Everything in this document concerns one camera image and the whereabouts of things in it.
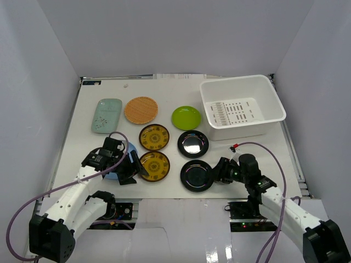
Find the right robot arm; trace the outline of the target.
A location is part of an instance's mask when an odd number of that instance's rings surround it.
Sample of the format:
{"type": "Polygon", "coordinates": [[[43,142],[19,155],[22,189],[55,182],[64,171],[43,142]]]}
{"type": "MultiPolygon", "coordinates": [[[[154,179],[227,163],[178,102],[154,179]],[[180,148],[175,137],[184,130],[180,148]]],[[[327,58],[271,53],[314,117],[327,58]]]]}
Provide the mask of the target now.
{"type": "Polygon", "coordinates": [[[211,178],[225,184],[243,183],[248,192],[248,213],[273,222],[301,251],[305,262],[350,262],[350,253],[338,225],[323,221],[285,198],[277,184],[262,175],[251,154],[237,161],[222,157],[211,178]]]}

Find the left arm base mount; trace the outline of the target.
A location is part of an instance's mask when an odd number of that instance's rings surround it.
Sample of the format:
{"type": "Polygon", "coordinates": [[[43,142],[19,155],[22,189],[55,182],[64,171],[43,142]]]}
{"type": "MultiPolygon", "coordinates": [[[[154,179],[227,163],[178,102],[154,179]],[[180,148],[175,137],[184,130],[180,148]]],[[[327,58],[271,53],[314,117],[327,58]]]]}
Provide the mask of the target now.
{"type": "Polygon", "coordinates": [[[90,230],[133,230],[136,219],[133,216],[133,203],[115,203],[111,207],[108,215],[100,217],[94,224],[89,227],[90,230]]]}

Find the black round plate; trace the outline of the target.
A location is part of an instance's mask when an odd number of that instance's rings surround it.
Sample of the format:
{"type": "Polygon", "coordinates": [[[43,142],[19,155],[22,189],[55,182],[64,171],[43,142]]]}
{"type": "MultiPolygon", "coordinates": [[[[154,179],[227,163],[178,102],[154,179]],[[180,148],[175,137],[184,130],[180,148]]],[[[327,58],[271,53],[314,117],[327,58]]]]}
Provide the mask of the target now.
{"type": "Polygon", "coordinates": [[[211,166],[202,160],[195,159],[188,161],[180,171],[181,183],[190,192],[205,192],[214,183],[211,171],[211,166]]]}
{"type": "Polygon", "coordinates": [[[191,159],[204,156],[209,149],[207,136],[198,130],[188,130],[182,133],[177,141],[179,152],[191,159]]]}

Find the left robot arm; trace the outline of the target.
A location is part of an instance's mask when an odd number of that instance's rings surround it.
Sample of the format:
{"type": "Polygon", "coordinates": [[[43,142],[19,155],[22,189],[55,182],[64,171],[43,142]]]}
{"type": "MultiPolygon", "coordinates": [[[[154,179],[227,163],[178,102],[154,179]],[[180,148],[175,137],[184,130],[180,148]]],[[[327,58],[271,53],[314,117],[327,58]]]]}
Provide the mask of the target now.
{"type": "Polygon", "coordinates": [[[98,190],[106,175],[115,173],[120,185],[134,184],[134,176],[147,175],[128,140],[106,137],[102,147],[90,151],[72,183],[43,215],[29,223],[30,252],[54,262],[67,262],[80,235],[95,221],[111,221],[116,214],[113,193],[98,190]]]}

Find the yellow patterned plate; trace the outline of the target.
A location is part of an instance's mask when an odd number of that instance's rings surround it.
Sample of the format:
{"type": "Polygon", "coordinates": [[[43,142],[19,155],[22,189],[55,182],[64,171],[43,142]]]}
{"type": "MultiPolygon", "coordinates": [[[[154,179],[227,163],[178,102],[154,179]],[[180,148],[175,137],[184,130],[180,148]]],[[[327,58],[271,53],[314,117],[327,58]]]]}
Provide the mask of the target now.
{"type": "Polygon", "coordinates": [[[166,127],[160,124],[150,124],[139,133],[139,143],[149,151],[159,151],[167,146],[170,134],[166,127]]]}
{"type": "Polygon", "coordinates": [[[140,162],[148,175],[140,175],[147,182],[159,182],[169,173],[171,163],[168,157],[159,151],[150,151],[143,154],[140,162]]]}

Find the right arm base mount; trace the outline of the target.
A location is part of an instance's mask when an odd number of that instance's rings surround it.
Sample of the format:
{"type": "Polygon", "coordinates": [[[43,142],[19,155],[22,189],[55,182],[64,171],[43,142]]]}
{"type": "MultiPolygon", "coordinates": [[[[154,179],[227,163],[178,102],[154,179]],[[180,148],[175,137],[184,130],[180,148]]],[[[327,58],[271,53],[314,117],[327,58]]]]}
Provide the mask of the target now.
{"type": "Polygon", "coordinates": [[[254,215],[247,202],[229,202],[224,210],[229,213],[231,232],[273,232],[277,227],[261,215],[254,215]]]}

